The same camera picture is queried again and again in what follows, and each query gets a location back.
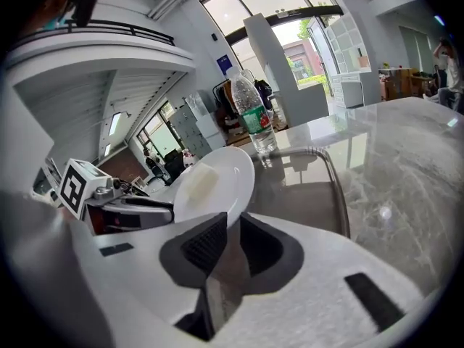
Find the bottle cap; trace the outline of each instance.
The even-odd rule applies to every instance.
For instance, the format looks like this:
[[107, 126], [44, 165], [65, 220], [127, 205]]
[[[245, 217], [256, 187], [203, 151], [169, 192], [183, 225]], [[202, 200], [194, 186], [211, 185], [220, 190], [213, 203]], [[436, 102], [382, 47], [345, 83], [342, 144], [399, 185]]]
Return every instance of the bottle cap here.
[[233, 76], [240, 75], [240, 68], [237, 66], [232, 66], [231, 68], [227, 69], [225, 73], [228, 78], [232, 78]]

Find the white plate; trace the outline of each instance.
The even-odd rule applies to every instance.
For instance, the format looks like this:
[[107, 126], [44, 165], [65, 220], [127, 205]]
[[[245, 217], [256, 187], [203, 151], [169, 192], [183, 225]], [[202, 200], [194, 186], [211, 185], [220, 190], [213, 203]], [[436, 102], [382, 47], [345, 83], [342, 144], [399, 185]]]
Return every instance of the white plate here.
[[194, 166], [175, 195], [175, 222], [183, 222], [215, 212], [227, 212], [227, 224], [235, 223], [241, 212], [247, 208], [253, 193], [252, 159], [240, 148], [223, 147], [207, 154], [200, 162], [214, 168], [219, 174], [219, 179], [207, 197], [198, 203], [192, 202], [185, 187], [195, 174]]

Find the balcony railing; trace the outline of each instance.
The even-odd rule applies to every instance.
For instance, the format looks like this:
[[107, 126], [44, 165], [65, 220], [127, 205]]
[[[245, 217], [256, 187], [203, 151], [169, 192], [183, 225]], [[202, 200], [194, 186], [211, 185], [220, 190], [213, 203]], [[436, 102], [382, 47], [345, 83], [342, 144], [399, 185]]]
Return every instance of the balcony railing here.
[[66, 35], [68, 33], [116, 33], [120, 35], [137, 36], [139, 38], [149, 38], [175, 46], [172, 36], [148, 28], [129, 25], [128, 23], [113, 22], [110, 20], [90, 20], [86, 27], [78, 27], [74, 20], [67, 20], [65, 25], [55, 28], [54, 30], [41, 30], [23, 36], [13, 45], [10, 51], [35, 40], [51, 36]]

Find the marble countertop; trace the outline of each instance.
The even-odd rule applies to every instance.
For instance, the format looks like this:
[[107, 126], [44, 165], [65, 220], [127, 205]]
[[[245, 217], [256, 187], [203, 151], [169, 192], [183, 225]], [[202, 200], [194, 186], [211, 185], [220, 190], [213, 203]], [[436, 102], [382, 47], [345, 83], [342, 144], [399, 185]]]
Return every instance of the marble countertop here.
[[[460, 255], [464, 117], [406, 98], [314, 120], [275, 135], [280, 149], [325, 147], [347, 204], [351, 240], [427, 295]], [[253, 146], [241, 147], [249, 154]]]

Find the plastic water bottle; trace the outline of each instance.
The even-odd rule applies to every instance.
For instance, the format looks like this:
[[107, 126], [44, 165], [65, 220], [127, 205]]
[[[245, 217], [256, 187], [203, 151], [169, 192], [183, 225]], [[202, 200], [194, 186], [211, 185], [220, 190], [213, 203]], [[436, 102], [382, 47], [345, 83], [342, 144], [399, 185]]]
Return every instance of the plastic water bottle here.
[[232, 82], [233, 102], [244, 119], [255, 149], [259, 154], [273, 151], [277, 147], [276, 136], [258, 90], [235, 66], [227, 71], [227, 76]]

